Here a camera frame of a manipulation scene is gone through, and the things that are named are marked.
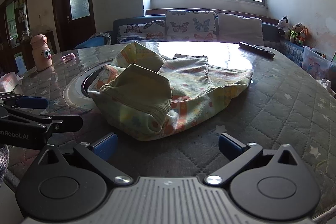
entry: pink object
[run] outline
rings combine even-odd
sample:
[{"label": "pink object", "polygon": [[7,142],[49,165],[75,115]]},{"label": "pink object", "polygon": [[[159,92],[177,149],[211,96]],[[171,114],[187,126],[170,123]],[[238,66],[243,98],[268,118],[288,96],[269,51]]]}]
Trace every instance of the pink object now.
[{"label": "pink object", "polygon": [[14,72],[5,74],[0,78],[0,92],[13,91],[17,84],[18,81]]},{"label": "pink object", "polygon": [[66,63],[66,62],[68,62],[68,61],[70,61],[70,60],[72,60],[72,59],[75,59],[75,57],[76,57],[76,55],[73,54],[73,53],[71,53],[71,54],[68,54],[68,55],[63,56],[63,57],[61,58],[61,60],[62,60],[64,63]]},{"label": "pink object", "polygon": [[53,61],[51,60],[51,52],[47,45],[47,37],[39,34],[31,39],[31,47],[33,48],[33,57],[38,71],[49,68]]}]

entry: folded cloth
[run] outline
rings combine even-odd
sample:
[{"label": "folded cloth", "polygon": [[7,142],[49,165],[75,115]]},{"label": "folded cloth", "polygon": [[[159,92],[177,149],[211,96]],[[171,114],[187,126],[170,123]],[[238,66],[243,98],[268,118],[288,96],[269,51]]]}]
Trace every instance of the folded cloth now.
[{"label": "folded cloth", "polygon": [[228,106],[251,82],[249,70],[208,65],[206,56],[165,61],[137,42],[127,45],[88,88],[107,121],[149,141],[184,131]]},{"label": "folded cloth", "polygon": [[90,38],[94,38],[94,37],[104,37],[105,45],[111,45],[111,36],[107,32],[96,32],[93,35],[91,35]]}]

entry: pink bottle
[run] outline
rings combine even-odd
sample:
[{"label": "pink bottle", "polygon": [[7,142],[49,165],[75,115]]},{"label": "pink bottle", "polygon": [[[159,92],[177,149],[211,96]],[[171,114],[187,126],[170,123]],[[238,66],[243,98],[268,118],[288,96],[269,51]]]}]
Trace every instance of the pink bottle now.
[{"label": "pink bottle", "polygon": [[53,64],[47,41],[47,37],[42,34],[34,36],[30,41],[31,47],[33,48],[36,69],[38,71],[49,68]]}]

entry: wooden door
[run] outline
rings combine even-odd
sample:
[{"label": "wooden door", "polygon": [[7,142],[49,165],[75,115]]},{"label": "wooden door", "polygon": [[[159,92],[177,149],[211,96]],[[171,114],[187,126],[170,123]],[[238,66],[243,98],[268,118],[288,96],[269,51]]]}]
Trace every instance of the wooden door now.
[{"label": "wooden door", "polygon": [[61,51],[71,50],[96,32],[92,0],[52,0]]}]

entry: tv remote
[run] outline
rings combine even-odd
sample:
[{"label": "tv remote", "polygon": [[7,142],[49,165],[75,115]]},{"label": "tv remote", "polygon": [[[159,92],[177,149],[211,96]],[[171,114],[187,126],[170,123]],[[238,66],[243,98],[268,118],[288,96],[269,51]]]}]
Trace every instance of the tv remote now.
[{"label": "tv remote", "polygon": [[254,52],[254,53],[262,55],[266,58],[270,58],[270,59],[274,58],[274,53],[273,52],[270,52],[270,51],[265,50],[263,48],[257,47],[255,45],[250,45],[250,44],[247,44],[247,43],[244,43],[244,42],[240,42],[239,46],[242,47],[244,50]]}]

